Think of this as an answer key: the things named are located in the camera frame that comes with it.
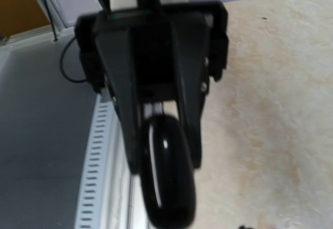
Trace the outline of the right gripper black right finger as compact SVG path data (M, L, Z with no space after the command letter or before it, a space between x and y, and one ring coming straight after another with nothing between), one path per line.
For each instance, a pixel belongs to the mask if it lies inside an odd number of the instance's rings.
M174 22L173 48L178 111L190 148L194 168L202 161L201 101L208 29L204 24Z

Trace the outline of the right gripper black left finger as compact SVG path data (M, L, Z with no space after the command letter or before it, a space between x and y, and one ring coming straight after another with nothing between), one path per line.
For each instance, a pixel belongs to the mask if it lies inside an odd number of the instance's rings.
M132 174L140 171L139 128L143 120L140 102L141 74L146 58L135 45L136 34L128 28L101 28L95 31L95 45L101 60L107 88L115 98L127 162Z

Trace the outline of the glossy black earbud case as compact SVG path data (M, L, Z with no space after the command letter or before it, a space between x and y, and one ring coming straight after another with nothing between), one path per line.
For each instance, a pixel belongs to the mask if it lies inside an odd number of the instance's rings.
M172 116L143 123L140 172L148 218L155 228L187 228L195 217L196 191L190 151L182 126Z

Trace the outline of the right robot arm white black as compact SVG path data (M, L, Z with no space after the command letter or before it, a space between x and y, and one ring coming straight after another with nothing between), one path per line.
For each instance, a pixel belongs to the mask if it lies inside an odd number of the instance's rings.
M134 173L192 174L200 166L209 38L189 3L134 0L96 15L96 84L111 97Z

